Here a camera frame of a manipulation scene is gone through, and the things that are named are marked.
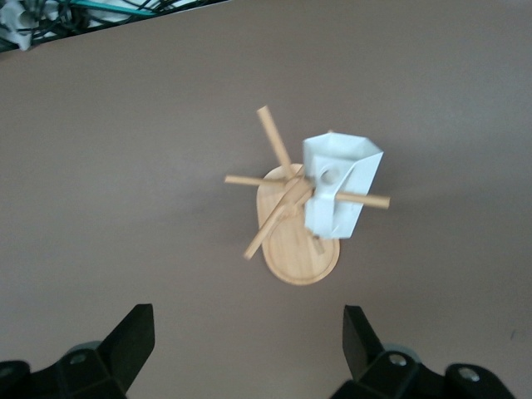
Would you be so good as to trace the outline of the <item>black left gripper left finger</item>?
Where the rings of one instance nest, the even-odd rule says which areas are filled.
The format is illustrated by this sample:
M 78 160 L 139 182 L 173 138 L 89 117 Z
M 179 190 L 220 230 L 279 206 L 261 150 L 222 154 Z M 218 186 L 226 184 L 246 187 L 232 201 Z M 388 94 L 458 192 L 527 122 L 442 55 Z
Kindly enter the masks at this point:
M 155 347 L 154 309 L 137 304 L 96 347 L 82 347 L 32 372 L 1 363 L 2 398 L 125 398 Z

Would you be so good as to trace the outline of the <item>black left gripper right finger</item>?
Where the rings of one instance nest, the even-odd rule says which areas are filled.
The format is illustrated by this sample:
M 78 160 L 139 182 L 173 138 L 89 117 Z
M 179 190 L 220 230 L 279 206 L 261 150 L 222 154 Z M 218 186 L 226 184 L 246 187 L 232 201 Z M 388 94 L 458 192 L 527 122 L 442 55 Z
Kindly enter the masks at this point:
M 513 398 L 490 370 L 454 363 L 443 375 L 401 350 L 386 349 L 359 306 L 343 309 L 342 350 L 352 378 L 333 398 Z

